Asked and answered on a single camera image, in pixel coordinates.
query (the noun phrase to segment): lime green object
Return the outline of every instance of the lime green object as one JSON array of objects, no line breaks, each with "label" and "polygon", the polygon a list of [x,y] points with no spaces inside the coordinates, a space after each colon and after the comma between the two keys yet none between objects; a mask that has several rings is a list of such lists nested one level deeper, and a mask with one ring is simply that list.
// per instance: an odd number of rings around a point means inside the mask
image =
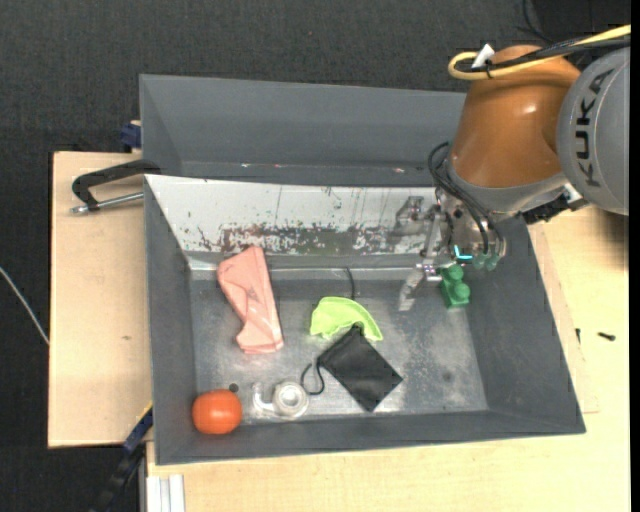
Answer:
[{"label": "lime green object", "polygon": [[311,315],[311,334],[320,334],[325,339],[354,324],[362,327],[362,334],[369,341],[382,340],[382,333],[371,314],[356,301],[344,297],[324,297]]}]

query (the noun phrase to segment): orange ball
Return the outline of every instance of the orange ball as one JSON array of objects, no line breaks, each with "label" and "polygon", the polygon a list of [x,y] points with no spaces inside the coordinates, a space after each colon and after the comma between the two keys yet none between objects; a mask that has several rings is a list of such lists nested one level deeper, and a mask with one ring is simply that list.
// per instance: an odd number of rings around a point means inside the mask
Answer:
[{"label": "orange ball", "polygon": [[228,434],[242,421],[242,403],[232,391],[214,389],[195,399],[191,416],[203,434]]}]

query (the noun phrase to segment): black bag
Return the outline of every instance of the black bag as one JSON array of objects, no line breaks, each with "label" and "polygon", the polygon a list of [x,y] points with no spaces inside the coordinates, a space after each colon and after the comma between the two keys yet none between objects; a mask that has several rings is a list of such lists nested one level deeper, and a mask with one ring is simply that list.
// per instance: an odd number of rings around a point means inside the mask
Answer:
[{"label": "black bag", "polygon": [[402,382],[402,377],[371,346],[357,326],[352,327],[339,341],[320,354],[317,366],[326,368],[363,409],[369,412],[373,412]]}]

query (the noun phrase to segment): gray carpet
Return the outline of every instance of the gray carpet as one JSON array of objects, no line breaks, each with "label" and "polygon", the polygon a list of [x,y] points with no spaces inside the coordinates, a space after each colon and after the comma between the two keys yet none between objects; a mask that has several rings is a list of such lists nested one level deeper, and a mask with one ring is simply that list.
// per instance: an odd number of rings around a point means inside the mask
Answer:
[{"label": "gray carpet", "polygon": [[[529,7],[555,39],[630,19],[630,2],[578,3]],[[47,325],[49,152],[121,151],[139,73],[462,91],[449,57],[536,41],[525,26],[519,0],[3,2],[0,265]],[[118,449],[46,450],[47,349],[2,280],[0,361],[0,510],[86,510]]]}]

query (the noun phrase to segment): pink sponge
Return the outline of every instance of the pink sponge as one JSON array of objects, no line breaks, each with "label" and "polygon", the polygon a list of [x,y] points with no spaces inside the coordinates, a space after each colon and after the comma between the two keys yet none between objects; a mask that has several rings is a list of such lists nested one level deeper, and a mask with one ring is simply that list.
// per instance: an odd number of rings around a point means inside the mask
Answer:
[{"label": "pink sponge", "polygon": [[269,270],[260,247],[250,247],[218,266],[218,283],[244,322],[236,336],[247,354],[265,354],[282,348],[282,329],[273,299]]}]

